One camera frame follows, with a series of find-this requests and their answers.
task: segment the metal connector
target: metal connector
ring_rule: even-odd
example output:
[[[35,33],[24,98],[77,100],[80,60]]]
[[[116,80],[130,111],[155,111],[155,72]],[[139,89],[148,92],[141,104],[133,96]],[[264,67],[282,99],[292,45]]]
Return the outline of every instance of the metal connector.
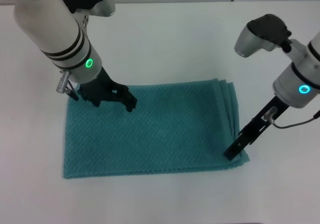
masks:
[[[66,86],[68,85],[69,77],[71,73],[69,71],[64,71],[62,73],[62,77],[58,83],[58,86],[56,87],[56,91],[58,93],[65,93],[66,92]]]

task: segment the green led ring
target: green led ring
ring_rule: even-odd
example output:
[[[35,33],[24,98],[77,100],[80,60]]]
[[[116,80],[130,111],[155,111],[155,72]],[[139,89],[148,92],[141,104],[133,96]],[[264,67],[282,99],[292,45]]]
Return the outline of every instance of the green led ring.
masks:
[[[92,58],[90,58],[90,59],[88,59],[85,63],[86,63],[86,64],[85,64],[85,67],[86,67],[86,68],[90,68],[90,67],[93,65],[94,61],[93,61]]]

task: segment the folded towel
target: folded towel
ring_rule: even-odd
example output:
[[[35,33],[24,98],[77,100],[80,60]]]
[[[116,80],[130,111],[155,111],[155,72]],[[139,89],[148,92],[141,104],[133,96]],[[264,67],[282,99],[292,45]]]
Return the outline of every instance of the folded towel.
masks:
[[[224,157],[239,132],[232,83],[214,79],[129,89],[138,99],[132,113],[118,102],[96,108],[69,99],[65,178],[214,171],[249,161],[244,151],[232,162]]]

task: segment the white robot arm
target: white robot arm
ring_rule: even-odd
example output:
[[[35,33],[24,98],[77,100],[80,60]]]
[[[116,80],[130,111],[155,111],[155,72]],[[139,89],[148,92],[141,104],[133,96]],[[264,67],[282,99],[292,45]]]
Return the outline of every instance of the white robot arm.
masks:
[[[137,100],[128,87],[110,79],[86,33],[87,15],[111,16],[114,0],[14,1],[19,27],[63,73],[57,92],[77,100],[76,93],[67,87],[71,80],[80,84],[78,93],[94,106],[104,100],[122,102],[129,112],[135,108]],[[76,20],[79,12],[86,14],[84,20]]]
[[[242,30],[235,51],[249,57],[260,49],[282,48],[292,63],[274,81],[275,97],[246,125],[224,155],[232,160],[246,145],[252,144],[269,126],[284,129],[308,123],[320,117],[320,111],[306,122],[279,127],[277,119],[289,107],[303,108],[320,92],[320,33],[305,46],[289,39],[291,32],[275,15],[266,14],[250,21]]]

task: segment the textured fabric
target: textured fabric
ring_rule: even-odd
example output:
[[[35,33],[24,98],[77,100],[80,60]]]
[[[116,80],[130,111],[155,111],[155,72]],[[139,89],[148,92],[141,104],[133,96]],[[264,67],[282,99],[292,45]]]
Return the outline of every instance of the textured fabric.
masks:
[[[69,100],[65,178],[224,170],[249,161],[245,152],[232,162],[223,156],[239,132],[232,83],[129,88],[138,99],[132,113],[121,103]]]

